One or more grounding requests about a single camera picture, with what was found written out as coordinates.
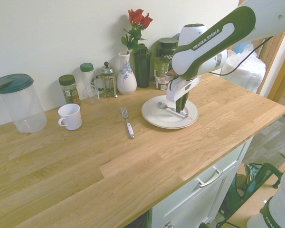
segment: white cabinet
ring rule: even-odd
[[[152,209],[152,228],[196,228],[211,222],[238,171],[252,139],[169,195]]]

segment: clear glass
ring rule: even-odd
[[[14,93],[0,95],[20,132],[35,133],[47,125],[47,118],[33,85]]]

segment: white vase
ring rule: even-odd
[[[118,53],[120,67],[116,80],[117,89],[123,95],[135,92],[137,83],[135,75],[130,66],[130,54]]]

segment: franka emika robot arm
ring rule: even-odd
[[[170,81],[167,99],[176,102],[179,113],[200,75],[225,64],[226,48],[284,31],[285,0],[247,0],[208,30],[202,24],[184,26],[171,62],[179,77]]]

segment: white plate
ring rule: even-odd
[[[158,102],[164,102],[168,107],[175,108],[175,103],[168,101],[165,95],[146,101],[142,106],[142,116],[155,126],[167,129],[184,128],[193,124],[199,116],[197,107],[188,100],[183,111],[189,114],[189,117],[184,117],[171,109],[160,109]]]

